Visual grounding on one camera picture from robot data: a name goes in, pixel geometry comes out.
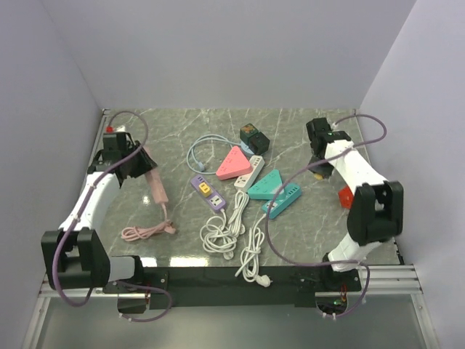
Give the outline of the red cube socket adapter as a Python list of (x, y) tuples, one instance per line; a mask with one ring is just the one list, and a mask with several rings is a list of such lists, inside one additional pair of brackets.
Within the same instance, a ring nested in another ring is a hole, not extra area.
[(339, 202), (345, 209), (350, 209), (352, 206), (354, 194), (348, 185), (344, 186), (339, 192)]

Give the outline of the pink triangular socket adapter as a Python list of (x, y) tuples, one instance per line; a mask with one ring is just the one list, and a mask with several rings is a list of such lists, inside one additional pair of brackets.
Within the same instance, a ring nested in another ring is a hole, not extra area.
[(247, 175), (252, 171), (252, 166), (242, 150), (233, 146), (219, 166), (215, 175), (219, 180), (228, 180), (241, 175)]

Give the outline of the pink long power strip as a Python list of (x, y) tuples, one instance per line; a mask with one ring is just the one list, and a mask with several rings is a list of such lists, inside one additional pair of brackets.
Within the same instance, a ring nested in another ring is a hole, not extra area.
[(164, 189), (157, 164), (155, 164), (150, 171), (145, 173), (145, 179), (147, 184), (150, 186), (152, 197), (155, 203), (167, 204), (169, 199)]

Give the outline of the purple USB power strip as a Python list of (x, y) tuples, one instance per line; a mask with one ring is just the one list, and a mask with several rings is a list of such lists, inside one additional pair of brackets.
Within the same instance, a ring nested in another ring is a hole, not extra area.
[(213, 212), (218, 213), (222, 210), (226, 210), (226, 200), (202, 175), (197, 174), (194, 176), (194, 178), (190, 180), (190, 184)]

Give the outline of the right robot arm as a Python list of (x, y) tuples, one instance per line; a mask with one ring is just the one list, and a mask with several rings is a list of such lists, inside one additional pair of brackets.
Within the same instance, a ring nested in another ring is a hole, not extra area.
[(318, 274), (322, 287), (335, 290), (344, 282), (344, 272), (402, 233), (404, 189), (400, 182), (379, 174), (352, 138), (335, 130), (328, 119), (312, 119), (306, 129), (312, 149), (308, 170), (323, 179), (337, 172), (346, 184), (339, 200), (349, 210), (347, 233), (328, 253), (331, 265)]

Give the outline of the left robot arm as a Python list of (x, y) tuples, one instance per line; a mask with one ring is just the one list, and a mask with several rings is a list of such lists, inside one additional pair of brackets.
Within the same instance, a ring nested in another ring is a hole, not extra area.
[(141, 290), (145, 274), (140, 258), (109, 257), (98, 233), (124, 180), (143, 176), (156, 191), (157, 167), (128, 132), (103, 135), (102, 149), (87, 169), (84, 189), (72, 212), (57, 230), (41, 238), (46, 274), (54, 290), (93, 289), (117, 280), (128, 292)]

